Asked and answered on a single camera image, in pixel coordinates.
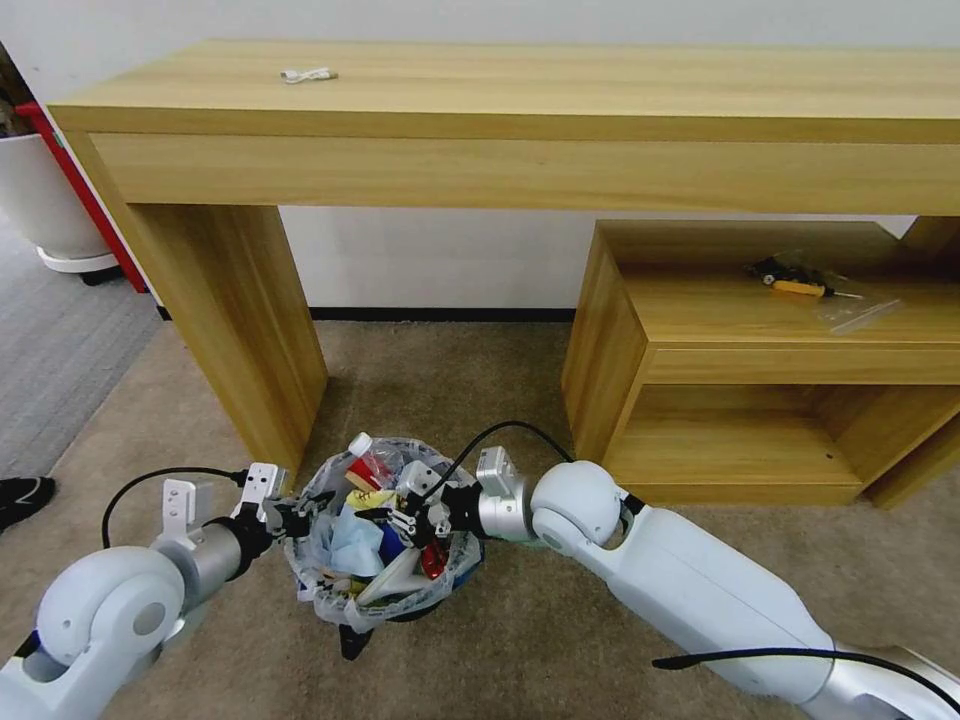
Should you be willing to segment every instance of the yellow screwdriver handle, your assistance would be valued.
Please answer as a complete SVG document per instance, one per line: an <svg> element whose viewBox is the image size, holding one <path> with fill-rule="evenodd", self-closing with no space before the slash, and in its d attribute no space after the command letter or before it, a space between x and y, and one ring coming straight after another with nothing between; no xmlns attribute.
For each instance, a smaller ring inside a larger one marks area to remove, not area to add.
<svg viewBox="0 0 960 720"><path fill-rule="evenodd" d="M793 292L799 295L813 295L814 297L823 297L823 293L826 292L823 285L807 285L792 280L775 280L772 287L774 290Z"/></svg>

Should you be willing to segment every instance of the white cable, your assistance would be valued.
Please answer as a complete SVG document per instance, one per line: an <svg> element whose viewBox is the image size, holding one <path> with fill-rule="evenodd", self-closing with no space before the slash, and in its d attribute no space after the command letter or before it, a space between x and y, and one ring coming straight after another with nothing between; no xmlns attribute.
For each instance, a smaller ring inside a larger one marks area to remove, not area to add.
<svg viewBox="0 0 960 720"><path fill-rule="evenodd" d="M280 77L283 78L283 81L287 83L287 85L296 85L304 80L335 80L338 77L338 73L335 73L330 68L314 68L313 70L304 70L303 72L299 70L283 70L280 73Z"/></svg>

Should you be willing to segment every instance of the white robotic arm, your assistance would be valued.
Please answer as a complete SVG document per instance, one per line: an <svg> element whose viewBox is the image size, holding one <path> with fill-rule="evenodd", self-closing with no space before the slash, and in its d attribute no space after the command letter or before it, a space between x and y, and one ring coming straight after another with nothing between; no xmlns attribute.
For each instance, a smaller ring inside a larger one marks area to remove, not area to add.
<svg viewBox="0 0 960 720"><path fill-rule="evenodd" d="M680 515L631 498L598 465L557 465L540 480L530 508L543 542L598 575L620 602L688 653L770 648L866 655L916 673L960 701L960 680L915 653L866 654L835 643L783 580ZM617 539L624 515L626 529ZM958 716L917 679L889 668L777 654L709 667L747 693L781 698L819 720Z"/></svg>
<svg viewBox="0 0 960 720"><path fill-rule="evenodd" d="M472 487L421 498L429 505L412 504L423 513L405 511L488 537L542 540L599 576L632 612L689 653L853 651L836 644L780 578L676 513L644 505L598 465L558 465L530 493L503 448L487 448L477 479ZM302 517L278 515L272 501L282 482L280 468L251 466L231 517L202 524L203 489L168 480L164 532L151 548L94 553L51 585L37 630L0 670L0 717L99 717L123 684L199 621L225 582L276 538L306 531L295 529ZM443 512L430 512L437 503ZM400 518L401 529L424 527L410 515ZM960 681L924 658L902 649L876 656L960 700ZM958 716L930 687L890 667L824 657L732 657L709 667L745 692L779 697L819 720Z"/></svg>

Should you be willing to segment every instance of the white pot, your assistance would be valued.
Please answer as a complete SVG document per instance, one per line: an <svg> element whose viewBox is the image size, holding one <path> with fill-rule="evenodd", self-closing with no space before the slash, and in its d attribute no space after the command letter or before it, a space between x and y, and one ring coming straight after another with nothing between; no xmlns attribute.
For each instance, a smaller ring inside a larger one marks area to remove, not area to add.
<svg viewBox="0 0 960 720"><path fill-rule="evenodd" d="M0 138L0 209L53 270L117 264L39 135Z"/></svg>

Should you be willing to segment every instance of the black shoe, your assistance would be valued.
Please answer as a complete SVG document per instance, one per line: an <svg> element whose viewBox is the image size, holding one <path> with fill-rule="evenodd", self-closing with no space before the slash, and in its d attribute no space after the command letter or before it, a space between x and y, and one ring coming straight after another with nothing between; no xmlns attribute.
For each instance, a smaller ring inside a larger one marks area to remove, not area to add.
<svg viewBox="0 0 960 720"><path fill-rule="evenodd" d="M56 488L53 478L0 480L0 532L40 510L50 502Z"/></svg>

